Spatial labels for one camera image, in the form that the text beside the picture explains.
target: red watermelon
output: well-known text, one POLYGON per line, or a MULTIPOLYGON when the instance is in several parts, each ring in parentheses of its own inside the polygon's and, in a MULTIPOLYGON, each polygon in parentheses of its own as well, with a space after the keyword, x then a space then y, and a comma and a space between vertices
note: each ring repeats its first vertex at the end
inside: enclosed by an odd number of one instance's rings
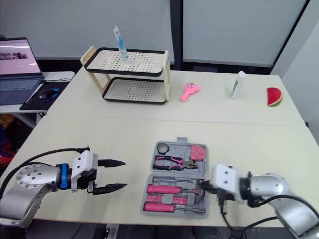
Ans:
POLYGON ((280 104, 283 100, 283 92, 275 87, 267 88, 268 106, 274 107, 280 104))

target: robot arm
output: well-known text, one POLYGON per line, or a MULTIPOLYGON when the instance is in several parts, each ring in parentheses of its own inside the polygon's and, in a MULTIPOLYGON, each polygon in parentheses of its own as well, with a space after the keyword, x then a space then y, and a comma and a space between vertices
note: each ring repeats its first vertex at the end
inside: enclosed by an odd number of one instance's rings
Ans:
POLYGON ((213 169, 211 182, 206 181, 202 187, 211 193, 221 189, 226 200, 235 200, 240 204, 247 200, 250 207, 259 207, 263 205, 260 202, 271 199, 269 204, 275 209, 278 219, 294 237, 311 238, 319 233, 317 212, 294 194, 287 181, 278 174, 252 176, 249 173, 247 177, 241 177, 234 169, 218 164, 213 169))
POLYGON ((116 167, 125 163, 115 160, 98 160, 91 151, 84 151, 69 165, 33 164, 21 168, 14 186, 0 200, 0 225, 27 228, 40 207, 45 194, 57 190, 87 189, 93 195, 111 193, 126 184, 109 184, 96 187, 95 179, 98 166, 116 167))

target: white bottle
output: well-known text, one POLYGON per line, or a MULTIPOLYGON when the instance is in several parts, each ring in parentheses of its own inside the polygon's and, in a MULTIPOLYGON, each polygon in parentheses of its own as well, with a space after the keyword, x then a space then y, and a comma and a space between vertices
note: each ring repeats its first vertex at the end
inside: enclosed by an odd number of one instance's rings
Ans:
POLYGON ((233 90, 230 93, 230 98, 232 100, 238 99, 238 96, 240 94, 240 90, 241 90, 241 88, 243 86, 245 78, 246 78, 246 73, 245 72, 243 72, 243 71, 238 72, 238 76, 237 76, 237 79, 235 81, 233 90))
POLYGON ((119 52, 121 54, 121 57, 122 57, 122 60, 125 64, 128 64, 129 63, 129 56, 128 56, 128 52, 125 48, 125 45, 124 45, 124 42, 123 42, 123 39, 122 39, 122 36, 120 34, 120 30, 118 28, 117 25, 115 25, 114 29, 114 35, 115 35, 115 39, 116 39, 116 43, 118 45, 118 48, 119 48, 119 52))

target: pink toy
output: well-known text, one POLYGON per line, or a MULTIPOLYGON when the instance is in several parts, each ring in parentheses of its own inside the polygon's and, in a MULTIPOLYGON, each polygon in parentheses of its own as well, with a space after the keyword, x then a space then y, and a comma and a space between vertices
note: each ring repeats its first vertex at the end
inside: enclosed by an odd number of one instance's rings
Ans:
POLYGON ((187 83, 184 89, 184 94, 179 97, 179 99, 183 102, 187 101, 188 96, 194 94, 195 92, 199 91, 200 87, 194 83, 187 83))

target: screwdriver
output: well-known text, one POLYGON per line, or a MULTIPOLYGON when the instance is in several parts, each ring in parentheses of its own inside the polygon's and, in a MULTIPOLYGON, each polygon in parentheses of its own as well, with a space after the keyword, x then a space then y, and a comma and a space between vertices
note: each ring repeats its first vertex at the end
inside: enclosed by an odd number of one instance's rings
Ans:
MULTIPOLYGON (((144 206, 144 210, 148 212, 161 212, 161 213, 173 213, 175 210, 174 205, 166 205, 166 204, 157 204, 157 203, 146 203, 144 206)), ((195 212, 195 213, 204 213, 205 209, 199 208, 177 208, 176 210, 195 212)))
POLYGON ((165 182, 165 183, 175 183, 175 182, 183 182, 183 183, 191 183, 192 180, 183 180, 183 179, 163 179, 163 178, 153 178, 153 182, 165 182))
POLYGON ((148 186, 147 193, 166 193, 166 194, 196 193, 198 194, 197 190, 195 189, 183 189, 183 188, 172 187, 172 186, 154 186, 154 185, 148 186))

